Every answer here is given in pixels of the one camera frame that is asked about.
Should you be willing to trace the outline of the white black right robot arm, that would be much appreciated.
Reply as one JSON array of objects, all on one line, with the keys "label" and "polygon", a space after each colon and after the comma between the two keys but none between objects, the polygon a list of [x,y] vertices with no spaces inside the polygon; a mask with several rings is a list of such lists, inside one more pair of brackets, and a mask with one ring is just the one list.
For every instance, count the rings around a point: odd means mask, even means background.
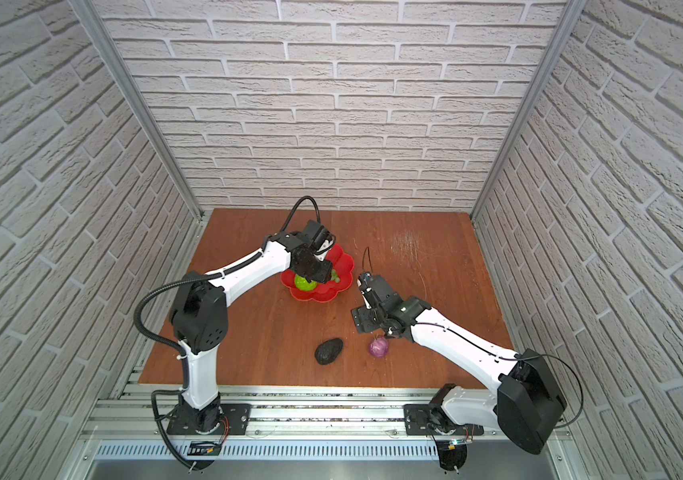
[{"label": "white black right robot arm", "polygon": [[567,400],[545,361],[531,349],[517,353],[497,346],[453,323],[437,308],[415,296],[401,298],[379,275],[357,278],[363,306],[351,312],[359,333],[383,331],[429,348],[461,367],[489,395],[473,398],[469,390],[445,384],[422,405],[417,432],[425,435],[478,434],[499,429],[521,448],[539,454],[567,408]]}]

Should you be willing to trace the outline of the dark fake avocado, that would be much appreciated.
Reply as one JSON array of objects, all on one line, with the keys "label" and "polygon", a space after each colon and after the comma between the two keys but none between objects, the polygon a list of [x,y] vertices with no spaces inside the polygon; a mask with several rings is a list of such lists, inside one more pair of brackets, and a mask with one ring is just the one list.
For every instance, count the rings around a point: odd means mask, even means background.
[{"label": "dark fake avocado", "polygon": [[343,340],[333,338],[321,343],[315,351],[317,364],[326,366],[334,363],[343,351]]}]

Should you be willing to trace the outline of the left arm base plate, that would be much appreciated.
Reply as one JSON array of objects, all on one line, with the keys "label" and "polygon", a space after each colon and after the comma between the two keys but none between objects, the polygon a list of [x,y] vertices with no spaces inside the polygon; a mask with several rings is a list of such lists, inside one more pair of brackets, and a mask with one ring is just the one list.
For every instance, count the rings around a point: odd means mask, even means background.
[{"label": "left arm base plate", "polygon": [[166,429],[170,435],[245,435],[252,413],[251,404],[212,404],[197,410],[181,402],[172,412]]}]

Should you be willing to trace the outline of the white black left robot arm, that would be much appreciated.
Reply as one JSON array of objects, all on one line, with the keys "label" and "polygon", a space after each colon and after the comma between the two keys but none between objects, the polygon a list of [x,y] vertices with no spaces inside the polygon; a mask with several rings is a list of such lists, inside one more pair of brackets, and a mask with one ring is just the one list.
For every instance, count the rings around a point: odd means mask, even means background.
[{"label": "white black left robot arm", "polygon": [[336,238],[331,233],[279,233],[269,236],[251,254],[205,274],[184,277],[172,309],[171,324],[183,365],[183,404],[205,411],[220,402],[217,384],[218,348],[229,330],[228,310],[242,295],[285,271],[318,283],[331,280],[327,253]]}]

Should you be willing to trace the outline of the green bumpy fake fruit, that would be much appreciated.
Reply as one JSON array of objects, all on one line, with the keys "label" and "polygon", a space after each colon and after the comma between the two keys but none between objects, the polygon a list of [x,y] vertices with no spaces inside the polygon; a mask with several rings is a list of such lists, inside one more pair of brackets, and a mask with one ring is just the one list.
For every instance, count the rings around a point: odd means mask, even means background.
[{"label": "green bumpy fake fruit", "polygon": [[294,279],[295,288],[301,292],[315,291],[319,285],[318,282],[307,280],[307,278],[296,275]]}]

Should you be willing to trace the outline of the purple fake fig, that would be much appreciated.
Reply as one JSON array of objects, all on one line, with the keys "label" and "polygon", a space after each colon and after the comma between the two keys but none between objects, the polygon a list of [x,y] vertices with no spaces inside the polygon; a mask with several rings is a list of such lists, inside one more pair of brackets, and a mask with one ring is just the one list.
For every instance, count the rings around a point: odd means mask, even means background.
[{"label": "purple fake fig", "polygon": [[385,358],[388,353],[389,340],[387,340],[387,338],[379,336],[371,340],[371,343],[369,344],[369,354],[371,354],[371,356],[381,359]]}]

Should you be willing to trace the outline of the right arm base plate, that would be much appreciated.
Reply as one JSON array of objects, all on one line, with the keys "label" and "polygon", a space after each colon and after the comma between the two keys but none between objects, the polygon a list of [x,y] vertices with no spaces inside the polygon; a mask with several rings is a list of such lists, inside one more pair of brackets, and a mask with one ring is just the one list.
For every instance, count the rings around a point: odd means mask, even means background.
[{"label": "right arm base plate", "polygon": [[429,404],[405,404],[403,421],[407,436],[483,436],[485,428],[475,424],[457,424],[439,407]]}]

